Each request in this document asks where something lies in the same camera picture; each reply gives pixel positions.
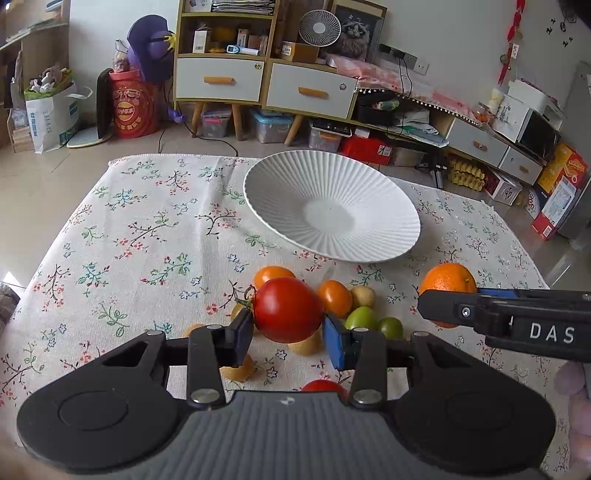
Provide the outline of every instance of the plate rim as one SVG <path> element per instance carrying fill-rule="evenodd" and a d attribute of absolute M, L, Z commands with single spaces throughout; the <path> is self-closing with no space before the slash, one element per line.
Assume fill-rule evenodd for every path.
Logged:
<path fill-rule="evenodd" d="M 267 223 L 263 218 L 261 218 L 261 216 L 257 213 L 257 211 L 255 210 L 255 208 L 252 206 L 250 200 L 248 199 L 248 195 L 246 193 L 246 181 L 247 181 L 248 176 L 250 175 L 252 169 L 255 168 L 262 161 L 266 160 L 267 158 L 274 157 L 274 156 L 276 156 L 278 154 L 281 154 L 281 153 L 287 153 L 287 152 L 289 152 L 289 153 L 291 153 L 291 152 L 297 153 L 297 152 L 310 152 L 310 151 L 314 151 L 314 152 L 326 154 L 326 155 L 329 155 L 329 156 L 335 155 L 335 156 L 338 156 L 338 157 L 347 158 L 348 160 L 351 160 L 351 161 L 356 161 L 356 162 L 358 162 L 362 166 L 362 168 L 369 168 L 370 170 L 373 170 L 373 171 L 377 172 L 378 174 L 386 177 L 388 179 L 388 181 L 390 181 L 392 183 L 392 185 L 395 187 L 395 189 L 400 190 L 404 194 L 404 196 L 408 199 L 408 201 L 411 203 L 411 205 L 413 206 L 414 214 L 416 215 L 416 218 L 418 220 L 418 233 L 417 233 L 417 238 L 415 239 L 414 243 L 408 249 L 406 249 L 404 252 L 400 253 L 399 255 L 396 255 L 395 257 L 380 258 L 380 259 L 371 259 L 371 260 L 368 260 L 368 259 L 364 259 L 364 260 L 351 260 L 351 259 L 348 259 L 348 258 L 341 258 L 341 257 L 332 256 L 332 255 L 329 255 L 329 254 L 327 254 L 325 252 L 320 252 L 318 250 L 314 250 L 314 249 L 309 248 L 309 247 L 307 247 L 305 245 L 302 245 L 302 244 L 296 242 L 295 240 L 292 240 L 291 238 L 285 236 L 283 233 L 277 231 L 275 228 L 273 228 L 271 225 L 269 225 L 269 223 Z M 254 165 L 251 165 L 250 168 L 248 168 L 248 171 L 246 172 L 246 175 L 244 175 L 244 180 L 242 181 L 242 191 L 244 192 L 244 199 L 246 200 L 246 204 L 250 208 L 251 212 L 254 213 L 254 215 L 256 216 L 256 218 L 258 218 L 269 230 L 273 231 L 273 233 L 275 233 L 276 235 L 280 236 L 283 240 L 286 240 L 287 242 L 291 243 L 292 245 L 295 245 L 297 247 L 300 247 L 301 249 L 306 250 L 306 251 L 311 252 L 311 253 L 314 253 L 316 255 L 321 255 L 323 257 L 329 258 L 331 260 L 339 260 L 339 261 L 342 261 L 342 262 L 351 262 L 351 263 L 356 263 L 356 262 L 359 262 L 359 263 L 382 263 L 382 262 L 387 262 L 389 260 L 393 260 L 395 258 L 401 257 L 401 256 L 405 255 L 407 252 L 409 252 L 411 250 L 411 248 L 414 247 L 417 244 L 418 239 L 421 236 L 421 227 L 422 227 L 421 218 L 418 215 L 417 209 L 414 206 L 413 201 L 408 197 L 408 195 L 403 191 L 403 189 L 401 189 L 398 185 L 396 185 L 396 183 L 394 181 L 392 181 L 392 179 L 390 177 L 384 175 L 379 170 L 375 170 L 375 168 L 372 168 L 372 167 L 366 165 L 363 162 L 360 162 L 358 160 L 355 160 L 354 158 L 347 157 L 346 155 L 341 155 L 341 154 L 333 153 L 333 152 L 323 152 L 323 151 L 320 151 L 320 150 L 302 150 L 302 149 L 300 149 L 300 150 L 284 150 L 283 152 L 277 152 L 277 153 L 273 153 L 271 155 L 267 155 L 266 157 L 261 158 Z"/>

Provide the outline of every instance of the fan grille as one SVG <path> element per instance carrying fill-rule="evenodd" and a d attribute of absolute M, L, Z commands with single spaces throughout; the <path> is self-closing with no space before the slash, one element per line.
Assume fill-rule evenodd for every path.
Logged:
<path fill-rule="evenodd" d="M 300 37 L 308 45 L 328 47 L 340 35 L 340 21 L 326 10 L 312 10 L 300 20 Z"/>

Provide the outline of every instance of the green tomato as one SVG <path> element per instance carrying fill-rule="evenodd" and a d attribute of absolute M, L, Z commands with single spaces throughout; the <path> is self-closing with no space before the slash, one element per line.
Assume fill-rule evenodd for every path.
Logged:
<path fill-rule="evenodd" d="M 378 322 L 374 311 L 369 307 L 358 307 L 349 313 L 345 321 L 345 328 L 352 330 L 358 327 L 365 327 L 370 330 L 378 329 Z"/>
<path fill-rule="evenodd" d="M 402 322 L 394 317 L 386 317 L 379 321 L 378 329 L 388 340 L 404 339 Z"/>

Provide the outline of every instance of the cabinet leg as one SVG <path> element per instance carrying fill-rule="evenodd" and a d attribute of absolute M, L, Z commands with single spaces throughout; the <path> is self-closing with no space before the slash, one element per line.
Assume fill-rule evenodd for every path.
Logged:
<path fill-rule="evenodd" d="M 294 118 L 294 122 L 291 124 L 291 128 L 289 133 L 287 134 L 287 138 L 285 139 L 284 145 L 289 147 L 291 142 L 294 141 L 294 138 L 297 135 L 298 130 L 300 129 L 301 121 L 304 119 L 304 115 L 296 115 Z"/>
<path fill-rule="evenodd" d="M 236 140 L 242 141 L 242 115 L 240 112 L 240 105 L 238 103 L 232 104 L 232 116 L 234 117 L 234 131 L 236 132 Z"/>
<path fill-rule="evenodd" d="M 197 130 L 199 128 L 199 120 L 201 119 L 201 112 L 205 110 L 205 106 L 207 104 L 205 102 L 196 102 L 195 109 L 193 110 L 193 119 L 191 120 L 191 132 L 193 133 L 193 138 L 197 136 Z"/>

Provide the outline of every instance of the white drawer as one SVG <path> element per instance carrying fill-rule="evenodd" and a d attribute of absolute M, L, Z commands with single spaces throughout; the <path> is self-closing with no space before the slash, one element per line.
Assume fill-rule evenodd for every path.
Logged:
<path fill-rule="evenodd" d="M 262 60 L 179 59 L 176 98 L 215 98 L 258 102 Z"/>
<path fill-rule="evenodd" d="M 520 151 L 509 147 L 499 165 L 499 169 L 523 180 L 529 185 L 533 185 L 542 171 L 542 166 L 526 157 Z"/>
<path fill-rule="evenodd" d="M 347 118 L 357 80 L 274 63 L 266 106 Z"/>
<path fill-rule="evenodd" d="M 450 147 L 476 157 L 493 167 L 499 166 L 507 151 L 507 145 L 501 140 L 459 118 L 453 120 L 447 139 Z"/>

